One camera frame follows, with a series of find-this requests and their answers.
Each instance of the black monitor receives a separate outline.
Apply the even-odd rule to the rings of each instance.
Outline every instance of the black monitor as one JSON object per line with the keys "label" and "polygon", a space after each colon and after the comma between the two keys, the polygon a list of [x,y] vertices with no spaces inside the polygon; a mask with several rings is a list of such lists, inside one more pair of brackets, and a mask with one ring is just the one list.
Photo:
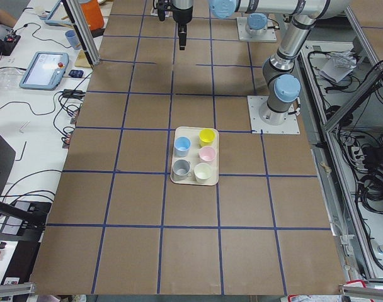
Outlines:
{"label": "black monitor", "polygon": [[[15,161],[15,151],[0,136],[0,196]],[[14,206],[0,202],[0,214],[7,216],[0,240],[38,241],[44,230],[50,203],[17,201]]]}

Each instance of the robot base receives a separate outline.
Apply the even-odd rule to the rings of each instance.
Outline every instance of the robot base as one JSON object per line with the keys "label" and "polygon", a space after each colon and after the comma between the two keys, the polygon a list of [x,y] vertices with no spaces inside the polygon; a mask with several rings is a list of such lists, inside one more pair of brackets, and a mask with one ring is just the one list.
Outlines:
{"label": "robot base", "polygon": [[259,115],[260,106],[265,103],[268,96],[248,96],[250,125],[252,133],[260,134],[300,134],[297,117],[295,115],[288,115],[287,119],[281,125],[273,126],[264,122]]}
{"label": "robot base", "polygon": [[[251,41],[251,42],[267,42],[275,43],[277,42],[277,37],[275,36],[274,30],[266,30],[263,35],[252,36],[246,31],[246,22],[247,17],[237,17],[237,32],[239,33],[239,39],[241,41]],[[268,20],[267,26],[273,26],[273,22]]]}

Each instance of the beige tray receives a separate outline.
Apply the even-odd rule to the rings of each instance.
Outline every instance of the beige tray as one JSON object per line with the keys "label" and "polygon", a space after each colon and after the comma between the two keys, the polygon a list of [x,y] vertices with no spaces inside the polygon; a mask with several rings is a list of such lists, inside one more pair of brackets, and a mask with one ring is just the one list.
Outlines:
{"label": "beige tray", "polygon": [[[203,130],[204,128],[195,128],[195,127],[179,127],[176,129],[174,133],[174,141],[178,137],[187,137],[191,141],[191,146],[189,153],[186,157],[177,157],[174,154],[173,150],[173,155],[172,155],[172,163],[171,163],[171,180],[175,184],[194,184],[197,186],[214,186],[218,183],[218,171],[219,171],[219,132],[216,129],[213,129],[215,132],[215,140],[212,143],[211,147],[215,149],[217,152],[217,156],[215,157],[215,160],[211,164],[212,168],[212,176],[210,179],[207,180],[207,182],[200,184],[199,182],[196,181],[196,177],[194,176],[194,167],[200,163],[200,157],[198,156],[198,151],[201,149],[200,147],[200,139],[198,135],[200,134],[200,131]],[[191,167],[191,176],[187,177],[184,180],[181,181],[175,181],[173,179],[173,171],[172,171],[172,166],[173,163],[176,162],[178,159],[185,159],[188,162],[190,162],[190,167]]]}

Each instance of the white table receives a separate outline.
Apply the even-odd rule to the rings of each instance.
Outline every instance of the white table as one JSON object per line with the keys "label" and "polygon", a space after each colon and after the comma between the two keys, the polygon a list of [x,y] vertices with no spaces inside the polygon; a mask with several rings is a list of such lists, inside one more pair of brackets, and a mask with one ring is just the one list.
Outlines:
{"label": "white table", "polygon": [[[54,7],[56,0],[31,0],[28,7],[42,5],[46,10]],[[112,2],[106,2],[101,6],[103,16],[110,14]],[[52,38],[64,45],[68,45],[64,33],[69,30],[61,26],[49,26],[38,18],[34,10],[27,9],[23,12],[18,20],[15,29],[22,27],[25,23],[37,23],[42,26],[36,32],[36,36],[40,38]],[[66,52],[69,55],[70,63],[62,82],[54,91],[27,90],[19,88],[18,84],[23,73],[17,72],[15,69],[0,70],[0,107],[10,101],[25,101],[31,104],[36,113],[50,112],[53,108],[53,95],[57,91],[63,89],[74,89],[82,79],[73,79],[68,77],[71,69],[81,69],[84,71],[84,77],[92,70],[84,68],[75,68],[74,62],[77,58],[79,50],[73,48],[66,49],[54,42],[43,42],[31,36],[37,29],[36,25],[28,25],[21,29],[17,34],[21,35],[13,53],[9,57],[0,59],[0,67],[16,66],[27,68],[32,60],[35,52]],[[102,37],[95,38],[96,46],[99,48]],[[86,79],[78,89],[85,91],[89,83]],[[70,100],[69,103],[80,103],[78,100]],[[0,134],[3,138],[16,150],[16,161],[13,170],[9,176],[8,182],[15,183],[21,177],[33,172],[56,169],[62,170],[66,160],[67,149],[62,148],[61,134],[53,127],[53,119],[60,109],[57,102],[54,113],[45,116],[35,116],[31,113],[29,107],[25,104],[10,104],[0,111]],[[62,111],[56,120],[59,129],[69,126],[70,117],[65,111]],[[20,128],[29,121],[29,124],[20,132]],[[22,154],[24,144],[26,142],[25,151]],[[20,182],[13,188],[10,194],[22,194],[37,189],[45,189],[56,192],[60,179],[60,173],[46,172],[32,176],[25,181]],[[39,198],[27,198],[26,200],[41,201]],[[7,246],[1,253],[0,260],[0,283],[6,272],[8,264],[16,247],[16,242],[7,242]]]}

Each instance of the blue plastic cup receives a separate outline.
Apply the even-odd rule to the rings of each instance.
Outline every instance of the blue plastic cup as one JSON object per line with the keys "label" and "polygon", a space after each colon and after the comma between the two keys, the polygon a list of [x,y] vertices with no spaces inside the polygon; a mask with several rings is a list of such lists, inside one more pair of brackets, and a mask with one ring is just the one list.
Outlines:
{"label": "blue plastic cup", "polygon": [[174,154],[177,157],[186,157],[189,153],[191,141],[187,137],[178,137],[174,141]]}
{"label": "blue plastic cup", "polygon": [[73,49],[81,49],[81,43],[79,42],[77,33],[74,30],[66,31],[66,38]]}

